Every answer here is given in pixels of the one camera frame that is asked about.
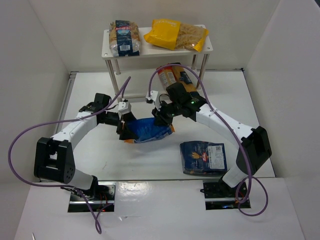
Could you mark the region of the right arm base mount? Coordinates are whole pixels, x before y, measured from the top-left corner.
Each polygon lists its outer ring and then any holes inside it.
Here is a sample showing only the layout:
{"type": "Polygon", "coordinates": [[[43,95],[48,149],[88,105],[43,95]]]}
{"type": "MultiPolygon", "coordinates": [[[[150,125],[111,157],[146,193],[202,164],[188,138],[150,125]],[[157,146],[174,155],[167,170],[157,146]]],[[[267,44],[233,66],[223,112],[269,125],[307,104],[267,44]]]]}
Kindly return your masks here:
{"type": "MultiPolygon", "coordinates": [[[[230,188],[220,181],[203,181],[200,192],[204,195],[205,209],[207,211],[237,209],[239,201],[236,199],[236,189],[236,187],[230,188]]],[[[251,208],[249,198],[240,204],[240,208],[251,208]]]]}

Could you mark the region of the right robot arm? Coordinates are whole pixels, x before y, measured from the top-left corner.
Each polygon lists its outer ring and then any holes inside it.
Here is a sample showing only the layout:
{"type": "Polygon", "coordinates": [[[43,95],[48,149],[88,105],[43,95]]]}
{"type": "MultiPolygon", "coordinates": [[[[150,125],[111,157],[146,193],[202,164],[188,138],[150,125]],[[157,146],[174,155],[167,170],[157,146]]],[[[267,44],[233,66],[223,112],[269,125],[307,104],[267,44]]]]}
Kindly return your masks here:
{"type": "Polygon", "coordinates": [[[221,177],[222,184],[235,188],[246,177],[254,175],[272,155],[268,133],[263,127],[242,124],[214,108],[199,93],[187,92],[182,83],[170,85],[166,92],[170,103],[161,101],[158,91],[146,94],[146,102],[155,106],[152,114],[156,125],[170,125],[174,117],[182,115],[209,127],[237,148],[235,163],[221,177]]]}

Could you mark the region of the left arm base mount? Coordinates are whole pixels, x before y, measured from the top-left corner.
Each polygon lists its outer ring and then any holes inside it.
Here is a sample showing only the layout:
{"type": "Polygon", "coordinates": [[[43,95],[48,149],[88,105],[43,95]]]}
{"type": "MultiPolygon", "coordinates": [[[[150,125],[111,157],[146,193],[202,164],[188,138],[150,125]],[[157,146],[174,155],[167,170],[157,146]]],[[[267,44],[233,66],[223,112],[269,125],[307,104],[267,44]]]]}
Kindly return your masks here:
{"type": "MultiPolygon", "coordinates": [[[[98,213],[100,210],[102,210],[102,212],[113,212],[115,208],[116,182],[100,181],[99,185],[104,186],[104,193],[87,197],[89,205],[94,213],[98,213]]],[[[90,210],[80,194],[72,191],[69,198],[67,212],[88,213],[90,210]]]]}

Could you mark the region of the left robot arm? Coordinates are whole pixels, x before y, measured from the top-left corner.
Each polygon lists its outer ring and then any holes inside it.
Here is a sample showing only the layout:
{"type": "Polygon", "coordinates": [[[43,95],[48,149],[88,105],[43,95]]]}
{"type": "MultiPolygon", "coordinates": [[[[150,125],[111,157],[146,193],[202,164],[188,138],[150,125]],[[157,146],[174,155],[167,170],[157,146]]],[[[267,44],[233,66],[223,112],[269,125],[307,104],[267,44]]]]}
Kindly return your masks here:
{"type": "Polygon", "coordinates": [[[94,100],[78,111],[76,121],[51,137],[40,138],[36,144],[34,176],[75,187],[90,199],[107,194],[108,187],[100,185],[96,176],[76,168],[73,151],[99,124],[116,126],[121,140],[136,138],[136,135],[124,126],[125,121],[135,120],[129,101],[123,99],[117,105],[117,112],[110,112],[108,108],[111,101],[110,96],[96,93],[94,100]]]}

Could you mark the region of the orange blue orecchiette bag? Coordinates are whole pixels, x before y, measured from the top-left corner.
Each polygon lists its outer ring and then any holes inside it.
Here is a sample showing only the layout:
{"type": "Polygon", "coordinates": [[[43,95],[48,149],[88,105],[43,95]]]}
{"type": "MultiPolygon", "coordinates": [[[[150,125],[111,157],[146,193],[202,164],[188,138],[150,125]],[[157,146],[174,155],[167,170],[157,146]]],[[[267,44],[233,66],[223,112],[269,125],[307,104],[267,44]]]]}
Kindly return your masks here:
{"type": "Polygon", "coordinates": [[[125,143],[142,144],[162,140],[175,132],[173,125],[157,126],[154,124],[155,118],[141,118],[128,123],[128,127],[136,135],[137,139],[124,140],[125,143]]]}

